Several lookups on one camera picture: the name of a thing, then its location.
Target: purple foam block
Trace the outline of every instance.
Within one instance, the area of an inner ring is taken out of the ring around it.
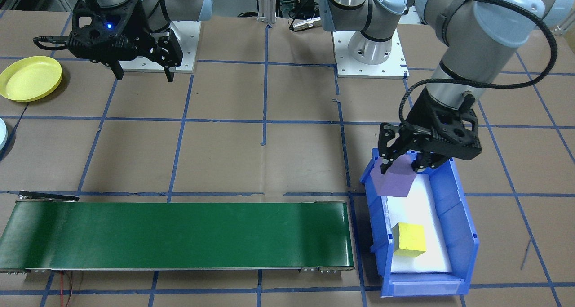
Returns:
[[[407,197],[416,175],[411,168],[411,158],[407,155],[398,157],[385,174],[381,174],[381,163],[382,159],[378,158],[370,172],[376,193],[380,196]]]

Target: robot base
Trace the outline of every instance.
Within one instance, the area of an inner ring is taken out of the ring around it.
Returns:
[[[394,32],[392,37],[394,49],[389,54],[388,60],[380,65],[366,65],[349,54],[347,44],[354,33],[353,31],[333,33],[333,51],[335,52],[338,77],[383,79],[409,77],[407,63],[405,62],[397,31]]]
[[[194,73],[201,25],[201,22],[172,22],[170,25],[178,37],[183,52],[181,65],[175,68],[175,73]],[[120,64],[126,72],[164,72],[164,68],[145,57],[120,61]]]

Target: yellow cube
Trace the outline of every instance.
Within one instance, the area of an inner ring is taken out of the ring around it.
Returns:
[[[423,225],[399,222],[392,228],[392,233],[394,234],[394,254],[396,255],[415,258],[427,250]]]

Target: yellow bowl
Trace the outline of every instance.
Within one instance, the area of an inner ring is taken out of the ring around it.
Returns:
[[[50,94],[62,81],[62,66],[50,57],[29,57],[0,73],[0,95],[15,102],[32,102]]]

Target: blue plastic bin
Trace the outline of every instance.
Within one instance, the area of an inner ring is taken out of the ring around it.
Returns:
[[[417,153],[406,155],[415,159]],[[401,274],[391,273],[394,258],[394,236],[389,221],[386,196],[376,193],[370,172],[381,160],[377,149],[361,177],[365,184],[367,204],[372,224],[372,253],[376,255],[378,274],[383,277],[382,297],[468,294],[473,267],[479,249],[479,239],[453,159],[437,169],[426,169],[435,201],[435,209],[443,230],[443,238],[451,262],[451,273]]]

